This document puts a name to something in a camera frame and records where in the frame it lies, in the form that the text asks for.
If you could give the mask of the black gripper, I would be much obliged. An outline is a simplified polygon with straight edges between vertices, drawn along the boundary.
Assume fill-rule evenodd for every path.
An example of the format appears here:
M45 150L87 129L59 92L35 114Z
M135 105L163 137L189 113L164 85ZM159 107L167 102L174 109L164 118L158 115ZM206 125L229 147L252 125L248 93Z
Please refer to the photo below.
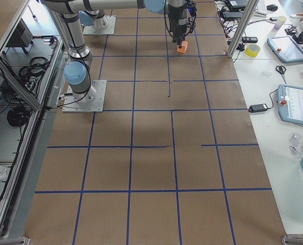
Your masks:
M172 33L172 43L177 44L177 48L182 48L182 38L189 34L188 31L189 19L181 19L176 21L170 20L170 32Z

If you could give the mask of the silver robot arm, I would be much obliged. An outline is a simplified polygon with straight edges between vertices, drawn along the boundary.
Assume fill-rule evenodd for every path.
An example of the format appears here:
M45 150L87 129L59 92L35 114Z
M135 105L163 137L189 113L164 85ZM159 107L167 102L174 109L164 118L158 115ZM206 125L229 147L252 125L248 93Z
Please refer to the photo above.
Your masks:
M63 21L68 42L73 50L85 48L86 43L79 20L79 11L108 9L143 9L167 14L173 42L181 45L187 31L187 1L42 1L49 10L58 13Z
M79 14L58 13L57 16L69 45L70 62L65 65L64 77L79 100L91 87L89 69L92 53L84 40Z

